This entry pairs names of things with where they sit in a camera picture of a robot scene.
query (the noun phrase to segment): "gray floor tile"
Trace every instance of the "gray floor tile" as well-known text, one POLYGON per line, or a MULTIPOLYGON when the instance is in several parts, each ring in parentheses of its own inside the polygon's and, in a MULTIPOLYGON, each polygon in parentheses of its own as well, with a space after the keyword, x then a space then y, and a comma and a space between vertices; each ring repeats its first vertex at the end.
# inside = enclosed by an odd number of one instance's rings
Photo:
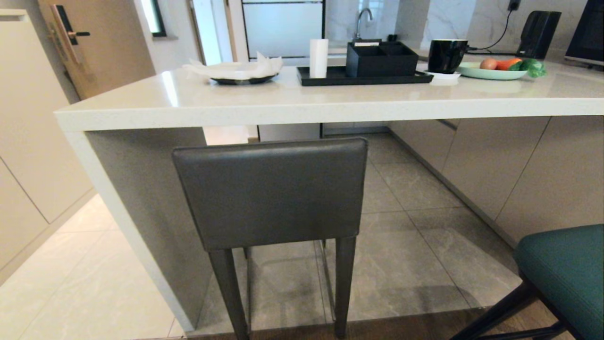
POLYGON ((409 211, 408 214, 420 232, 435 228, 453 229, 497 262, 518 273, 513 249, 470 209, 428 209, 409 211))
MULTIPOLYGON (((328 243, 327 261, 333 278, 333 242, 328 243)), ((467 307, 418 231, 359 235, 349 321, 467 307)))
POLYGON ((515 273, 455 229, 421 233, 471 307, 491 306, 521 283, 515 273))
POLYGON ((415 157, 389 134, 362 136, 369 141, 369 159, 373 164, 417 162, 415 157))
POLYGON ((420 163, 376 164, 375 168, 405 210, 464 206, 420 163))
MULTIPOLYGON (((233 249, 235 259, 235 268, 237 271, 237 281, 239 283, 239 292, 243 303, 243 308, 247 309, 247 263, 243 256, 242 249, 233 249)), ((228 317, 227 308, 216 277, 212 275, 208 292, 205 294, 204 306, 199 314, 198 329, 195 332, 189 332, 188 335, 221 334, 233 332, 231 320, 228 317)))
POLYGON ((361 234, 403 230, 416 230, 415 225, 404 211, 361 214, 361 234))
POLYGON ((379 175, 376 168, 371 163, 367 163, 362 211, 385 212, 402 210, 403 208, 379 175))
POLYGON ((253 247, 252 329, 324 324, 313 242, 253 247))

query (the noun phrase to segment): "black tray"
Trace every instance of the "black tray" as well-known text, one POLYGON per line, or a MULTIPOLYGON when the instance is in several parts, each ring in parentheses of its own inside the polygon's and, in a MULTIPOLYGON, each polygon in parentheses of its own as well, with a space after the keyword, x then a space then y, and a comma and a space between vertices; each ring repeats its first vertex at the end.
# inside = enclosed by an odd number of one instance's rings
POLYGON ((311 78, 310 67, 298 67, 298 79, 302 86, 429 83, 432 81, 432 77, 434 77, 432 74, 418 71, 414 76, 347 77, 346 66, 330 66, 327 67, 327 77, 311 78))

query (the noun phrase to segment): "green plate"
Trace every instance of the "green plate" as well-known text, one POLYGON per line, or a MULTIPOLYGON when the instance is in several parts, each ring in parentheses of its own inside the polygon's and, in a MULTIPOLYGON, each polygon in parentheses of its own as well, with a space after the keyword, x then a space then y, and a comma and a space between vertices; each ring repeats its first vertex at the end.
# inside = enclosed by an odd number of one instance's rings
POLYGON ((490 80, 514 80, 526 74, 526 71, 483 70, 479 62, 462 62, 457 72, 466 77, 490 80))

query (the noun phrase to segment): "beige cabinet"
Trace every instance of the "beige cabinet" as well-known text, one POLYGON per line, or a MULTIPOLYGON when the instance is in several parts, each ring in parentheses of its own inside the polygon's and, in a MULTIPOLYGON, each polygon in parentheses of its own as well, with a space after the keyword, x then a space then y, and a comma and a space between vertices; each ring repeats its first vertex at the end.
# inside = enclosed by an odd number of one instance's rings
POLYGON ((539 142, 549 117, 464 119, 442 174, 496 219, 539 142))
POLYGON ((442 172, 455 137, 455 130, 451 126, 438 120, 410 120, 392 122, 389 127, 434 169, 442 172))
POLYGON ((0 268, 3 268, 41 233, 48 223, 21 189, 2 159, 0 193, 0 268))
POLYGON ((552 117, 496 223, 515 242, 604 223, 604 117, 552 117))
POLYGON ((0 284, 92 194, 53 111, 68 105, 24 10, 0 10, 0 284))
POLYGON ((0 11, 15 18, 0 21, 0 156, 51 223, 92 185, 54 118, 69 103, 28 16, 0 11))

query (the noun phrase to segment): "marble backsplash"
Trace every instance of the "marble backsplash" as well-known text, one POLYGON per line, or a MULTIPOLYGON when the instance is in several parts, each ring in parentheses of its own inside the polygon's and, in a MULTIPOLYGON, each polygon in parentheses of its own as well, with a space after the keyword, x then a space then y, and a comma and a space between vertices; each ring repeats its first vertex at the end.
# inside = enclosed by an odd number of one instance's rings
MULTIPOLYGON (((432 39, 468 39, 486 47, 503 33, 509 0, 400 1, 395 32, 414 48, 428 49, 432 39)), ((565 51, 572 40, 587 0, 522 1, 512 12, 506 35, 495 47, 515 52, 529 14, 534 10, 562 12, 550 50, 565 51)))
MULTIPOLYGON (((472 46, 485 47, 499 39, 506 25, 508 3, 509 0, 476 0, 474 15, 467 33, 472 46)), ((507 33, 497 45, 497 49, 515 52, 520 44, 520 34, 527 17, 532 11, 542 10, 562 12, 550 49, 566 51, 586 3, 587 0, 522 1, 518 11, 512 12, 507 33)))
POLYGON ((386 40, 394 34, 399 0, 327 0, 325 38, 335 42, 351 41, 355 36, 356 19, 360 10, 368 7, 373 20, 363 14, 361 37, 386 40))

